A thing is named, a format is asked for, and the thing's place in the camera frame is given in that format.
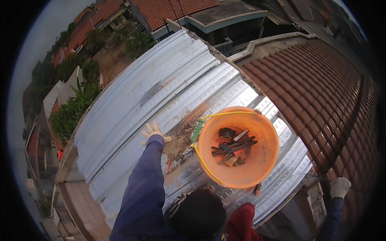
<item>black tape roll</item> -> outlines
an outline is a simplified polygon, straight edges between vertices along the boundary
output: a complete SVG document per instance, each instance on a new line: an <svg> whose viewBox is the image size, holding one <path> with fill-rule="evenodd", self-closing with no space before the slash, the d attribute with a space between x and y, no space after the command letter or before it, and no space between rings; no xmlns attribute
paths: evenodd
<svg viewBox="0 0 386 241"><path fill-rule="evenodd" d="M225 139L225 140L232 139L235 135L236 135L236 131L231 128L221 128L218 131L218 136L221 139Z"/></svg>

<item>metal roof deck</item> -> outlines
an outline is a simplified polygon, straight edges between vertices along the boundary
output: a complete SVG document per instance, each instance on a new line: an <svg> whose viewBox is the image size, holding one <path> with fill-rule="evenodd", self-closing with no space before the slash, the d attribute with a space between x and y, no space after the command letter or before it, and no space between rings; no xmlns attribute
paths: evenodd
<svg viewBox="0 0 386 241"><path fill-rule="evenodd" d="M165 176L163 211L184 193L213 185L228 214L245 202L255 205L254 223L277 207L311 168L307 148L278 109L241 79L237 69L220 62L200 40L181 30L156 44L126 68L95 101L75 134L77 164L112 228L129 176L145 147L141 130L157 121L163 133L230 106L257 108L271 120L279 137L279 157L262 182L261 194L216 185L201 169L196 154ZM167 173L167 155L161 166Z"/></svg>

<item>yellow handle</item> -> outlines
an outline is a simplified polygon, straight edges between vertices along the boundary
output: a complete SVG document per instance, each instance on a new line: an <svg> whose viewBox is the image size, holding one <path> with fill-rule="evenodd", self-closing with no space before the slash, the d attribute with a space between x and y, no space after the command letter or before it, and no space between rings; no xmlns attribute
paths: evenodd
<svg viewBox="0 0 386 241"><path fill-rule="evenodd" d="M204 118L202 118L202 120L205 120L206 118L209 118L209 117L214 117L214 116L221 116L221 115L228 115L228 114L237 114L237 113L246 113L246 114L261 114L261 112L249 112L249 111L232 111L232 112L225 112L225 113L219 113L219 114L213 114L213 115L208 115L208 116L205 116ZM197 146L194 142L192 142L193 144L193 147L194 149L196 150L196 153L198 155L198 158L201 162L201 164L204 166L204 168L209 172L210 175L212 175L219 183L221 184L224 184L223 181L221 181L220 179L218 179L218 177L216 177L209 169L208 167L206 166L206 164L204 163L204 161L202 160L202 157L200 155L200 153L198 152L198 149L197 149Z"/></svg>

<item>gloved hand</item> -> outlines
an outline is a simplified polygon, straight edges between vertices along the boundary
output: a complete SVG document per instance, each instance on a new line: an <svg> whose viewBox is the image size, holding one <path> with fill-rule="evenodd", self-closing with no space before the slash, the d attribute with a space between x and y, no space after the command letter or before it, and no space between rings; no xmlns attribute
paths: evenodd
<svg viewBox="0 0 386 241"><path fill-rule="evenodd" d="M351 187L351 182L344 177L338 177L335 181L330 182L331 199L334 197L344 198Z"/></svg>
<svg viewBox="0 0 386 241"><path fill-rule="evenodd" d="M152 135L155 135L155 134L158 134L160 136L162 136L164 138L164 141L165 143L166 142L171 142L171 137L165 137L160 131L159 131L159 128L158 128L158 124L157 122L153 121L153 127L154 127L154 130L153 128L151 128L151 125L149 123L146 124L146 127L147 129L149 130L150 134L148 134L146 131L142 131L142 134L146 137L146 141L142 141L141 144L142 145L147 145L147 141L149 140L149 138L152 136Z"/></svg>

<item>orange pot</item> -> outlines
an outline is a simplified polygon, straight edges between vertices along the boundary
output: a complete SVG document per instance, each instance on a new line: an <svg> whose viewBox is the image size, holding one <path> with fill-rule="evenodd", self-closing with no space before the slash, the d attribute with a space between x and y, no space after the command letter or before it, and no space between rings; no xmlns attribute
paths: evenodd
<svg viewBox="0 0 386 241"><path fill-rule="evenodd" d="M234 106L225 108L218 113L232 111L254 110ZM251 152L241 167L227 167L217 163L223 155L212 156L211 147L218 147L218 130L229 127L237 131L249 128L248 135L256 136L257 144L251 147ZM224 187L244 189L260 183L273 169L279 153L279 138L272 123L262 114L236 113L211 117L202 128L198 139L198 151L208 169L219 178ZM202 165L205 173L215 182L219 183Z"/></svg>

